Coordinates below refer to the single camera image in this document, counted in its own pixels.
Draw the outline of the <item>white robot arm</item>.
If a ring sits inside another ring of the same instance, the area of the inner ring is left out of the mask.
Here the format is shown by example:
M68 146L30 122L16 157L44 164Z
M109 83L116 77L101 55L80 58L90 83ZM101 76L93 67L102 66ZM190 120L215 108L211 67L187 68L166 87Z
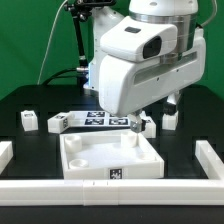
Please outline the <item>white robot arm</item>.
M206 44L196 25L197 0L131 0L124 17L93 10L94 57L84 89L100 107L145 129L141 110L201 79Z

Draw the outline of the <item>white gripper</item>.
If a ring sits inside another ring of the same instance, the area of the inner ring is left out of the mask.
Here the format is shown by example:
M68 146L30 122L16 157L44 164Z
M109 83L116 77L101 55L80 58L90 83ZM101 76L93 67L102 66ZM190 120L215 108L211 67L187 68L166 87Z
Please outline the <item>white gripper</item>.
M176 91L201 79L205 55L204 38L195 36L193 48L179 62L170 65L158 64L157 58L135 64L106 56L99 72L99 104L115 116L129 114L130 129L140 133L143 120L133 112L169 95L165 114L174 115L181 97Z

